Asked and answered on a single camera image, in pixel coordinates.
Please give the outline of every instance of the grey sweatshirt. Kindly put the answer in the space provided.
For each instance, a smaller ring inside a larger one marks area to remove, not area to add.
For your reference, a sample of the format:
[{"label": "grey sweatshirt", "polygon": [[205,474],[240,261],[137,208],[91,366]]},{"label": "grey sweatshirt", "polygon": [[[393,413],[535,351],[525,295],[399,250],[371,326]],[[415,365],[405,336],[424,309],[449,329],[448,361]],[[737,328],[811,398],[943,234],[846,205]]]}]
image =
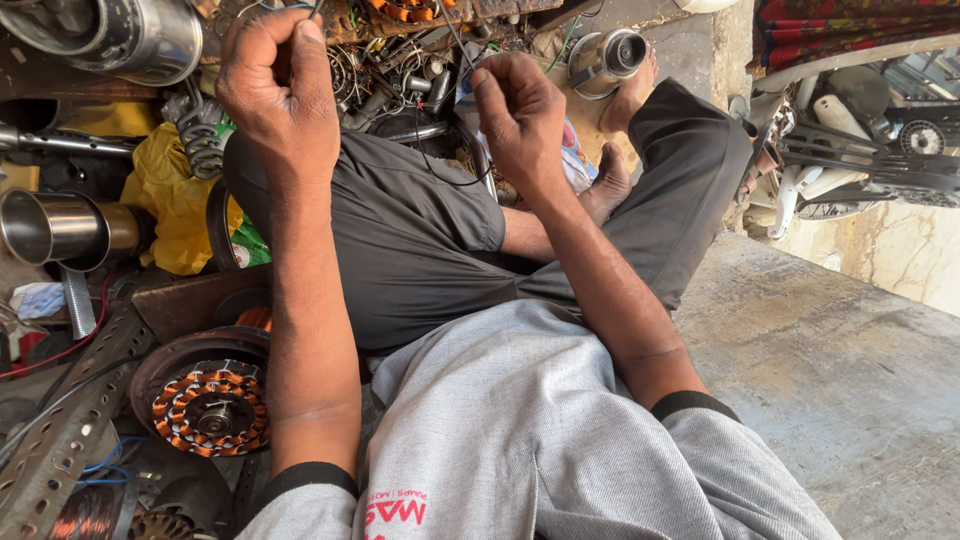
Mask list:
[{"label": "grey sweatshirt", "polygon": [[839,538],[726,406],[619,395],[596,335],[546,302],[450,322],[372,389],[388,408],[363,491],[332,464],[291,467],[240,538]]}]

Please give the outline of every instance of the red wire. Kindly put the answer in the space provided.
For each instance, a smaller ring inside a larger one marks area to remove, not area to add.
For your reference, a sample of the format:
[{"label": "red wire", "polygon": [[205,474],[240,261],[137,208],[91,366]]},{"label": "red wire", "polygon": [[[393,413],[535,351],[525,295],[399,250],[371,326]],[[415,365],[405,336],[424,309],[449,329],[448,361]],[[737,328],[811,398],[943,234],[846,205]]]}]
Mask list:
[{"label": "red wire", "polygon": [[[100,298],[106,298],[106,297],[107,297],[107,287],[108,287],[109,284],[110,284],[110,277],[111,277],[112,275],[113,275],[113,269],[111,268],[110,271],[107,273],[107,276],[104,278],[104,287],[103,287],[103,289],[101,290]],[[14,370],[12,370],[12,371],[8,371],[7,373],[0,373],[0,379],[6,377],[7,375],[16,375],[17,373],[22,373],[22,372],[25,372],[25,371],[30,371],[30,370],[34,369],[35,367],[38,367],[38,366],[41,366],[41,365],[43,365],[43,364],[52,362],[52,361],[56,360],[57,358],[60,358],[60,357],[62,357],[62,356],[66,356],[66,355],[69,355],[70,353],[73,353],[74,351],[76,351],[77,349],[79,349],[80,347],[82,347],[84,343],[86,343],[87,341],[93,339],[93,336],[94,336],[94,335],[97,335],[97,330],[99,330],[100,327],[102,327],[102,326],[104,325],[104,318],[105,318],[106,316],[107,316],[107,302],[103,302],[103,301],[102,301],[102,305],[101,305],[101,307],[100,307],[100,318],[97,319],[97,326],[95,326],[95,327],[93,328],[93,331],[92,331],[87,337],[85,337],[84,339],[81,339],[80,341],[77,342],[76,345],[74,345],[73,347],[70,347],[69,349],[67,349],[66,351],[63,351],[62,353],[60,353],[60,354],[58,354],[58,355],[50,356],[49,358],[47,358],[47,359],[45,359],[45,360],[42,360],[42,361],[40,361],[40,362],[37,362],[36,364],[33,364],[33,365],[29,365],[29,366],[27,366],[27,367],[23,367],[23,368],[20,368],[20,369],[14,369]]]}]

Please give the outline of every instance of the hand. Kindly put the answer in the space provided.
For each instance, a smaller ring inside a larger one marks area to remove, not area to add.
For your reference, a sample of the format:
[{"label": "hand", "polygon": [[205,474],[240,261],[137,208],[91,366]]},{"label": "hand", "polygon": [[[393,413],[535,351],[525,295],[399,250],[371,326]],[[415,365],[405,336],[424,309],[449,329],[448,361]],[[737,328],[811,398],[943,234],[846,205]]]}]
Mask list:
[{"label": "hand", "polygon": [[497,170],[530,198],[569,189],[561,163],[566,98],[529,55],[505,53],[480,62],[471,77]]},{"label": "hand", "polygon": [[[217,98],[268,166],[295,167],[299,182],[329,183],[340,154],[323,23],[310,10],[279,10],[230,26]],[[277,74],[289,48],[294,78]]]}]

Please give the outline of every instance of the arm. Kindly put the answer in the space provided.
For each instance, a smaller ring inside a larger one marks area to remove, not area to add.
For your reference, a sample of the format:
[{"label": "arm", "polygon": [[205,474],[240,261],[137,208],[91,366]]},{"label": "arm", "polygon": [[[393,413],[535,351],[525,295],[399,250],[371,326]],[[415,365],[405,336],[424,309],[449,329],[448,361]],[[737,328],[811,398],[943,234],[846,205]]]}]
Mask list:
[{"label": "arm", "polygon": [[[224,41],[217,96],[270,174],[274,325],[267,405],[273,476],[328,462],[356,475],[360,376],[330,229],[330,180],[340,152],[319,18],[282,10],[238,20]],[[277,46],[294,79],[279,86]]]},{"label": "arm", "polygon": [[472,82],[493,160],[542,222],[584,319],[634,399],[651,408],[679,390],[707,393],[660,301],[566,182],[552,150],[561,144],[564,96],[525,55],[490,57]]}]

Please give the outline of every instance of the forearm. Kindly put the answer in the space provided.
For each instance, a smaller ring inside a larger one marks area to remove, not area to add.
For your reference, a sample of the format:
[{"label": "forearm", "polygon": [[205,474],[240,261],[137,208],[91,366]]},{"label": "forearm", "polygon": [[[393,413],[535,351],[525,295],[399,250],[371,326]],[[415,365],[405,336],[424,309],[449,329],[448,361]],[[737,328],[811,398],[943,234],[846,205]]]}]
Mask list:
[{"label": "forearm", "polygon": [[360,376],[330,228],[329,176],[271,167],[274,324],[268,406],[274,473],[330,461],[351,474]]},{"label": "forearm", "polygon": [[564,185],[524,197],[543,224],[584,319],[637,402],[649,408],[673,391],[706,392],[666,310],[573,192]]}]

